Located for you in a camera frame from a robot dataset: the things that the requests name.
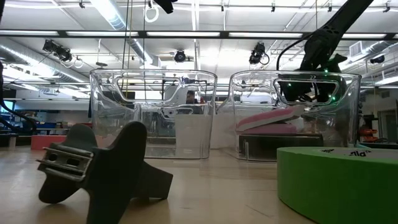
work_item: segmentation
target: transparent acrylic tank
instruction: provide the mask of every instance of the transparent acrylic tank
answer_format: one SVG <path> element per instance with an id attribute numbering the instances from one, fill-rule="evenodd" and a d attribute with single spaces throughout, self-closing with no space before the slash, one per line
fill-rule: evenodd
<path id="1" fill-rule="evenodd" d="M 125 124 L 147 128 L 146 157 L 209 156 L 216 75 L 192 70 L 93 70 L 91 110 L 100 147 Z"/>
<path id="2" fill-rule="evenodd" d="M 352 146 L 356 143 L 358 96 L 361 76 L 326 72 L 287 72 L 251 70 L 234 74 L 229 82 L 228 98 L 217 108 L 217 120 L 223 120 L 224 147 L 234 157 L 253 161 L 268 161 L 256 156 L 248 147 L 239 149 L 241 130 L 237 126 L 244 118 L 295 105 L 304 107 L 303 113 L 288 121 L 297 134 L 321 134 L 324 146 Z M 310 85 L 309 98 L 289 101 L 297 84 Z M 288 92 L 281 91 L 281 86 Z M 319 102 L 315 95 L 325 96 Z"/>

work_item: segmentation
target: metal frame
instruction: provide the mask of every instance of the metal frame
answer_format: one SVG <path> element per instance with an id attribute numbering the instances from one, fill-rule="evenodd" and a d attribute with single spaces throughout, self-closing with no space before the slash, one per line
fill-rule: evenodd
<path id="1" fill-rule="evenodd" d="M 55 31 L 58 35 L 50 35 L 50 34 L 1 34 L 1 31 Z M 109 32 L 109 35 L 68 35 L 67 32 Z M 128 38 L 128 33 L 126 35 L 112 35 L 113 32 L 120 31 L 110 31 L 110 30 L 20 30 L 20 29 L 1 29 L 0 37 L 45 37 L 45 38 L 71 38 L 71 39 L 125 39 Z M 177 31 L 164 31 L 164 30 L 135 30 L 138 33 L 134 38 L 138 39 L 239 39 L 239 40 L 299 40 L 302 37 L 311 34 L 311 32 L 275 32 L 275 31 L 265 31 L 265 32 L 256 32 L 256 31 L 223 31 L 223 30 L 177 30 Z M 173 32 L 173 33 L 198 33 L 198 35 L 189 35 L 189 36 L 179 36 L 179 35 L 148 35 L 148 32 Z M 219 32 L 219 36 L 204 36 L 199 35 L 202 33 L 214 33 Z M 229 33 L 258 33 L 258 34 L 302 34 L 301 37 L 231 37 Z M 342 38 L 342 40 L 398 40 L 398 32 L 385 32 L 385 33 L 366 33 L 366 32 L 355 32 L 355 33 L 346 33 L 346 34 L 385 34 L 384 38 L 366 38 L 366 37 L 355 37 L 355 38 Z"/>

